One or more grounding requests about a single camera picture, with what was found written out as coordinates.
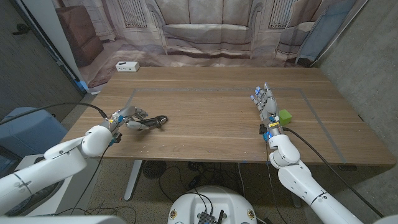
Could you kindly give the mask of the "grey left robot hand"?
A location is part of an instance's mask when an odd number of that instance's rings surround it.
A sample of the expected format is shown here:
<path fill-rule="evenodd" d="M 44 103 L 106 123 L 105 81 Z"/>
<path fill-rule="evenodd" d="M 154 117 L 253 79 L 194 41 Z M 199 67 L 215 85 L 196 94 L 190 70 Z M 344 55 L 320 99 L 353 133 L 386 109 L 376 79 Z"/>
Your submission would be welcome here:
<path fill-rule="evenodd" d="M 137 118 L 142 121 L 146 116 L 148 114 L 144 110 L 135 106 L 127 106 L 112 114 L 110 118 L 105 119 L 101 125 L 108 128 L 112 133 L 115 133 L 123 124 L 129 129 L 147 130 L 149 129 L 148 126 L 134 120 L 134 118 Z"/>

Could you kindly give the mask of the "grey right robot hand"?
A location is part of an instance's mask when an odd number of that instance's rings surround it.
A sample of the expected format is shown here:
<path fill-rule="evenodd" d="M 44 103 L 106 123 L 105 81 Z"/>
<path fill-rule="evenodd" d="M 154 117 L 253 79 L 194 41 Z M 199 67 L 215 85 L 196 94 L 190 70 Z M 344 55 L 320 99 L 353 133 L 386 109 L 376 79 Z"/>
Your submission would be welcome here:
<path fill-rule="evenodd" d="M 250 99 L 257 106 L 259 110 L 260 119 L 262 124 L 268 126 L 275 126 L 279 124 L 279 110 L 277 107 L 276 99 L 272 93 L 267 82 L 264 83 L 264 87 L 256 87 L 254 94 L 250 96 Z"/>

